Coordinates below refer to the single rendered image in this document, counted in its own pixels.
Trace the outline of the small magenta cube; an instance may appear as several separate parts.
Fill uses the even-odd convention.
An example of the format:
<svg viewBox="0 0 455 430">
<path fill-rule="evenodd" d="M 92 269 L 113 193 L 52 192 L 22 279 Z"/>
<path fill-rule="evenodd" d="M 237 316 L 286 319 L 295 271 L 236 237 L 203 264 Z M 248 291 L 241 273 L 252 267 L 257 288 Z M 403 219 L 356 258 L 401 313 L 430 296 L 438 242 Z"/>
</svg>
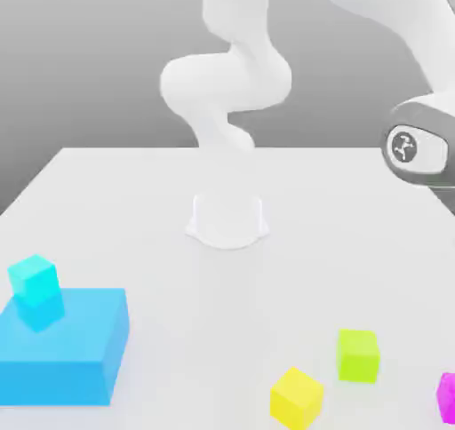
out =
<svg viewBox="0 0 455 430">
<path fill-rule="evenodd" d="M 436 390 L 436 399 L 442 421 L 455 425 L 455 373 L 442 374 Z"/>
</svg>

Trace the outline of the large blue box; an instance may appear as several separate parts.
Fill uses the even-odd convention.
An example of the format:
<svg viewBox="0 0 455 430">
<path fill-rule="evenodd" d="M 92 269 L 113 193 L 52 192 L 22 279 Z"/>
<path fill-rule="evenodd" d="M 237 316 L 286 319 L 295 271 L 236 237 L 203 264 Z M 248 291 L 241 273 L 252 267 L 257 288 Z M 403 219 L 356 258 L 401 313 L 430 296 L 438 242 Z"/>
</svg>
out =
<svg viewBox="0 0 455 430">
<path fill-rule="evenodd" d="M 108 406 L 130 320 L 118 288 L 65 288 L 0 312 L 0 407 Z"/>
</svg>

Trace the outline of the small yellow cube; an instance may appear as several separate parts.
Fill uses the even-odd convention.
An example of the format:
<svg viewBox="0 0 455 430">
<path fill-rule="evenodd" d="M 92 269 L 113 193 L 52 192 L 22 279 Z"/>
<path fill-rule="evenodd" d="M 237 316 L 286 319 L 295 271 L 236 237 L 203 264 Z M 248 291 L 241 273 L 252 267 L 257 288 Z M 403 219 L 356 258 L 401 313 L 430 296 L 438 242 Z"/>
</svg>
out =
<svg viewBox="0 0 455 430">
<path fill-rule="evenodd" d="M 270 390 L 270 416 L 290 430 L 307 430 L 322 404 L 323 384 L 296 367 L 288 369 Z"/>
</svg>

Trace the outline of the small lime green cube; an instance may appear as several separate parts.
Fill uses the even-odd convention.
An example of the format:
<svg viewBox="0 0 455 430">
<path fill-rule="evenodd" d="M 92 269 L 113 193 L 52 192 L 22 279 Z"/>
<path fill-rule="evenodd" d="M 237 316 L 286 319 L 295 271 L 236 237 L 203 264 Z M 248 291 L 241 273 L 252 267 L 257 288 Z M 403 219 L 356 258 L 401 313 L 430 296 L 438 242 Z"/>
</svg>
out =
<svg viewBox="0 0 455 430">
<path fill-rule="evenodd" d="M 340 329 L 336 363 L 339 380 L 374 384 L 380 363 L 376 334 L 371 330 Z"/>
</svg>

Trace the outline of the small cyan cube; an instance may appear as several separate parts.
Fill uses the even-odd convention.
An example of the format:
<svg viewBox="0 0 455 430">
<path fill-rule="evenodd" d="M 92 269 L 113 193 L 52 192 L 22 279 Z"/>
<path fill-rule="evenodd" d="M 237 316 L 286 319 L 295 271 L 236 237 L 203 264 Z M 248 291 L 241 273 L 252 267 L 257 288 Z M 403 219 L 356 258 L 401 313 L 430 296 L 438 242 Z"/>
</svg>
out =
<svg viewBox="0 0 455 430">
<path fill-rule="evenodd" d="M 7 268 L 13 295 L 28 307 L 38 307 L 60 293 L 56 266 L 32 255 Z"/>
</svg>

